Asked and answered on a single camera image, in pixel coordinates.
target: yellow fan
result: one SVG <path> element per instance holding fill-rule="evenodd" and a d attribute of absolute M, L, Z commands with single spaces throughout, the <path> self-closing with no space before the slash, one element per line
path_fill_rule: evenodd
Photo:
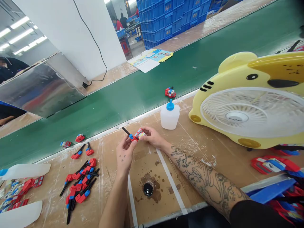
<path fill-rule="evenodd" d="M 240 52 L 218 69 L 193 99 L 193 122 L 249 148 L 304 143 L 304 52 Z"/>

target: fluorescent light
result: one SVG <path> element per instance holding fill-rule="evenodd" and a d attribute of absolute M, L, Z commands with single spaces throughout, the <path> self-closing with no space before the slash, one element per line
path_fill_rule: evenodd
<path fill-rule="evenodd" d="M 21 33 L 19 36 L 16 36 L 12 40 L 10 40 L 9 43 L 10 44 L 16 43 L 18 40 L 22 39 L 23 37 L 25 37 L 26 35 L 30 34 L 33 31 L 34 30 L 30 28 L 30 29 L 26 30 L 24 33 Z"/>
<path fill-rule="evenodd" d="M 46 36 L 42 36 L 42 37 L 38 38 L 37 40 L 31 42 L 29 45 L 25 46 L 24 48 L 21 48 L 19 51 L 16 51 L 14 53 L 14 55 L 17 55 L 22 51 L 26 52 L 27 50 L 31 49 L 32 47 L 36 46 L 37 44 L 41 43 L 42 41 L 44 41 L 46 39 L 47 39 Z"/>
<path fill-rule="evenodd" d="M 128 0 L 129 5 L 132 5 L 134 2 L 136 2 L 136 0 Z"/>
<path fill-rule="evenodd" d="M 39 39 L 35 40 L 35 42 L 38 44 L 38 43 L 41 43 L 42 41 L 46 40 L 47 37 L 46 36 L 42 36 L 40 37 Z"/>
<path fill-rule="evenodd" d="M 9 44 L 4 44 L 4 45 L 0 46 L 0 51 L 1 51 L 1 50 L 4 50 L 4 49 L 7 48 L 8 46 L 9 46 Z"/>
<path fill-rule="evenodd" d="M 9 32 L 10 32 L 10 29 L 9 29 L 9 28 L 6 28 L 6 29 L 2 30 L 2 31 L 0 32 L 0 37 L 2 37 L 2 36 L 4 36 L 4 35 L 8 34 Z"/>
<path fill-rule="evenodd" d="M 20 25 L 22 25 L 22 24 L 24 24 L 25 22 L 27 22 L 28 20 L 29 20 L 29 17 L 26 16 L 26 17 L 24 17 L 24 18 L 18 20 L 16 23 L 12 24 L 10 27 L 11 27 L 12 29 L 16 29 L 16 28 L 18 28 Z"/>

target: green conveyor belt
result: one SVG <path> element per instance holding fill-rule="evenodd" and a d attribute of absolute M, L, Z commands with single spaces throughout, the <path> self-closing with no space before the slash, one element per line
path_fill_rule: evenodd
<path fill-rule="evenodd" d="M 300 0 L 277 0 L 245 18 L 185 47 L 158 67 L 137 71 L 65 108 L 0 139 L 0 168 L 35 162 L 62 150 L 82 133 L 94 136 L 168 102 L 164 90 L 178 96 L 199 87 L 217 73 L 228 56 L 251 51 L 269 55 L 291 46 L 304 24 Z"/>

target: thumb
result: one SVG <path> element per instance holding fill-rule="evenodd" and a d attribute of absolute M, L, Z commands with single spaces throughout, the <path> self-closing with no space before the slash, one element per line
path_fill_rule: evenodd
<path fill-rule="evenodd" d="M 137 144 L 136 140 L 132 141 L 128 150 L 133 152 L 134 148 L 136 147 L 136 144 Z"/>
<path fill-rule="evenodd" d="M 150 136 L 141 136 L 141 137 L 140 137 L 140 141 L 149 142 L 149 141 L 150 141 L 149 137 L 150 137 Z"/>

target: white tape line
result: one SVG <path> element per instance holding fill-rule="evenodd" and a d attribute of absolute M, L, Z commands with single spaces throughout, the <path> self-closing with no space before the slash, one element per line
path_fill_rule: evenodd
<path fill-rule="evenodd" d="M 166 164 L 166 162 L 165 162 L 165 160 L 164 160 L 164 157 L 162 156 L 162 153 L 161 153 L 161 151 L 160 151 L 159 149 L 156 149 L 156 151 L 157 151 L 157 154 L 158 154 L 158 156 L 159 156 L 159 159 L 161 160 L 162 166 L 164 167 L 164 170 L 165 170 L 165 172 L 166 172 L 166 174 L 167 174 L 167 177 L 168 177 L 168 179 L 169 179 L 169 182 L 170 182 L 170 184 L 171 184 L 171 187 L 172 187 L 172 189 L 173 189 L 173 192 L 174 192 L 174 194 L 175 194 L 175 197 L 176 197 L 176 199 L 177 199 L 177 202 L 178 202 L 178 204 L 179 204 L 179 206 L 180 206 L 181 212 L 183 213 L 183 215 L 186 215 L 186 214 L 188 214 L 188 212 L 187 212 L 187 210 L 186 210 L 186 208 L 185 208 L 185 205 L 184 205 L 184 202 L 183 202 L 183 200 L 181 199 L 181 196 L 180 196 L 180 194 L 179 194 L 179 192 L 178 192 L 178 190 L 177 190 L 177 187 L 176 187 L 176 185 L 175 185 L 175 183 L 174 183 L 174 180 L 173 180 L 173 178 L 171 177 L 170 171 L 169 171 L 168 166 L 167 166 L 167 164 Z"/>
<path fill-rule="evenodd" d="M 134 197 L 133 197 L 133 191 L 132 191 L 132 185 L 131 185 L 131 179 L 130 179 L 130 173 L 128 175 L 128 190 L 129 190 L 129 197 L 130 197 L 130 203 L 131 203 L 131 211 L 132 211 L 134 228 L 138 228 L 137 216 L 136 216 L 136 210 L 135 210 L 135 203 L 134 203 Z"/>

